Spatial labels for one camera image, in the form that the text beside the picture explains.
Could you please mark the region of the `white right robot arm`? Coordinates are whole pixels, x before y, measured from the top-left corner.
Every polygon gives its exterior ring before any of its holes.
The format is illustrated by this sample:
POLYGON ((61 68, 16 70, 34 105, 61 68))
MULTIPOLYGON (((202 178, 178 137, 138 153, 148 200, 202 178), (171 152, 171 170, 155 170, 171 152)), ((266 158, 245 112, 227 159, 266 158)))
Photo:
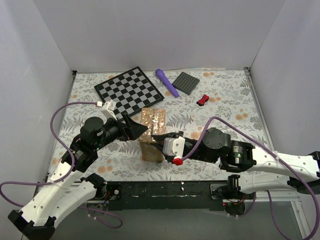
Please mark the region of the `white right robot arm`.
POLYGON ((219 163, 219 168, 230 173, 227 183, 212 190, 222 199, 237 199, 266 190, 297 190, 308 194, 310 187, 320 193, 320 154, 307 156, 268 153, 248 142, 232 140, 217 128, 209 128, 198 140, 183 137, 184 133, 170 132, 152 135, 153 145, 164 158, 177 166, 182 157, 196 147, 189 156, 192 160, 219 163))

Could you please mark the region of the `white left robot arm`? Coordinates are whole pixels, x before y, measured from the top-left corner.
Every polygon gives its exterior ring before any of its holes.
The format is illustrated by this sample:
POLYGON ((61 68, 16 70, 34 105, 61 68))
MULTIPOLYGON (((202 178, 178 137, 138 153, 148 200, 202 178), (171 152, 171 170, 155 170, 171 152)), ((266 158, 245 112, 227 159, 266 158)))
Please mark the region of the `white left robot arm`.
POLYGON ((96 173, 83 174, 98 158, 98 150, 115 140, 133 141, 147 131, 147 126, 123 113, 124 121, 90 117, 49 178, 32 200, 8 219, 30 240, 50 239, 58 224, 90 199, 101 200, 107 194, 107 181, 96 173))

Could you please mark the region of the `red black utility knife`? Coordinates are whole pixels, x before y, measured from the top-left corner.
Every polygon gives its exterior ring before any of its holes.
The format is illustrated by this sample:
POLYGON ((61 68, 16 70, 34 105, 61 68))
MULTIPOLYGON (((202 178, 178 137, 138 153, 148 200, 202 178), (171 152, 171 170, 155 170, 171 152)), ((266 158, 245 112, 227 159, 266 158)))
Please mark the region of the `red black utility knife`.
POLYGON ((209 97, 208 95, 204 94, 204 95, 202 96, 202 98, 196 102, 196 104, 197 104, 198 106, 201 106, 201 107, 202 107, 202 106, 205 105, 205 103, 206 103, 209 99, 210 99, 210 97, 209 97))

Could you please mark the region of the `brown taped cardboard box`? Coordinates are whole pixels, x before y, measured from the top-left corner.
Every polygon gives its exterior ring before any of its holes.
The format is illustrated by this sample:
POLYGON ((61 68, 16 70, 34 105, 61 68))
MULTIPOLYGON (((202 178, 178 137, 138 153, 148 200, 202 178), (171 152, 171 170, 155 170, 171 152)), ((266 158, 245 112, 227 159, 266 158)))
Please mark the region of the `brown taped cardboard box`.
POLYGON ((152 135, 162 135, 166 133, 166 110, 143 108, 140 123, 148 128, 138 139, 141 158, 147 162, 162 162, 164 160, 163 154, 153 145, 156 141, 152 135))

